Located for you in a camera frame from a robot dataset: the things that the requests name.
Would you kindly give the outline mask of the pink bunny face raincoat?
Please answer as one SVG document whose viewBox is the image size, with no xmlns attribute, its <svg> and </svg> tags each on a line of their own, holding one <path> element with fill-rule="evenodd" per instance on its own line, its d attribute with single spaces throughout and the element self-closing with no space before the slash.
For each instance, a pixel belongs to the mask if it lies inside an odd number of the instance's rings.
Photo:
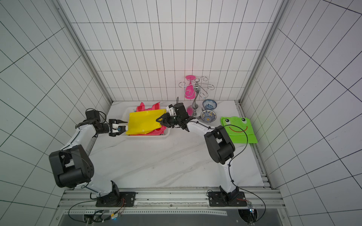
<svg viewBox="0 0 362 226">
<path fill-rule="evenodd" d="M 146 109 L 145 104 L 143 102 L 141 102 L 141 104 L 138 107 L 136 107 L 136 112 L 159 110 L 159 109 L 161 109 L 160 103 L 156 103 L 151 108 Z M 160 136 L 160 135 L 164 134 L 165 130 L 166 130 L 166 127 L 162 126 L 161 131 L 153 131 L 153 132 L 151 132 L 149 134 L 138 135 L 138 136 Z"/>
</svg>

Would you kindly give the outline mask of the white plastic perforated basket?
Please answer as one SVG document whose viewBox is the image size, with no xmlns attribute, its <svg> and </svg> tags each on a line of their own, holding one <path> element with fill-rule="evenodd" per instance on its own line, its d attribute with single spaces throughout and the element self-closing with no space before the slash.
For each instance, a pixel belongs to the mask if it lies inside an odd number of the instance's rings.
<svg viewBox="0 0 362 226">
<path fill-rule="evenodd" d="M 165 138 L 170 134 L 170 129 L 161 126 L 156 119 L 166 113 L 165 108 L 158 110 L 137 112 L 137 107 L 128 107 L 122 120 L 128 122 L 128 131 L 122 134 L 129 138 Z"/>
</svg>

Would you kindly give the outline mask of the yellow raincoat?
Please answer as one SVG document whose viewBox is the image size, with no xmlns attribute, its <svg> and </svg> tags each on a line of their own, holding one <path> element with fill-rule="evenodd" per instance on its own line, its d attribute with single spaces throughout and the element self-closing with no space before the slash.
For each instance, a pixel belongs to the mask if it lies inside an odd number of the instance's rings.
<svg viewBox="0 0 362 226">
<path fill-rule="evenodd" d="M 153 131 L 161 131 L 162 125 L 156 122 L 156 119 L 165 113 L 166 109 L 130 113 L 126 135 L 145 135 Z"/>
</svg>

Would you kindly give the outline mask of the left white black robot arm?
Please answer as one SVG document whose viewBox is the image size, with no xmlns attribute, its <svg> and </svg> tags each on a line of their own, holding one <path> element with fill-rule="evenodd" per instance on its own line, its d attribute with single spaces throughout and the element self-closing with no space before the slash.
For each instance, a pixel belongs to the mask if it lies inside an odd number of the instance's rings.
<svg viewBox="0 0 362 226">
<path fill-rule="evenodd" d="M 75 134 L 60 150 L 49 155 L 56 185 L 60 188 L 87 189 L 95 195 L 97 207 L 133 207 L 135 192 L 121 192 L 117 184 L 96 174 L 86 148 L 100 134 L 110 137 L 128 130 L 127 122 L 107 119 L 105 113 L 93 108 L 85 111 L 86 119 L 75 126 Z"/>
</svg>

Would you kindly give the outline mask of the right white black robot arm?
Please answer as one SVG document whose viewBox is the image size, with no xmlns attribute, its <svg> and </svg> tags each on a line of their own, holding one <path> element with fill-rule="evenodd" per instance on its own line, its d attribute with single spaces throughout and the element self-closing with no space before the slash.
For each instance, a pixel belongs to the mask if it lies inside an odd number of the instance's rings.
<svg viewBox="0 0 362 226">
<path fill-rule="evenodd" d="M 218 191 L 208 190 L 206 195 L 211 207 L 246 207 L 245 195 L 232 179 L 235 146 L 223 126 L 211 128 L 189 116 L 183 103 L 169 105 L 166 113 L 156 119 L 167 128 L 181 128 L 204 138 L 208 153 L 218 164 L 220 186 Z"/>
</svg>

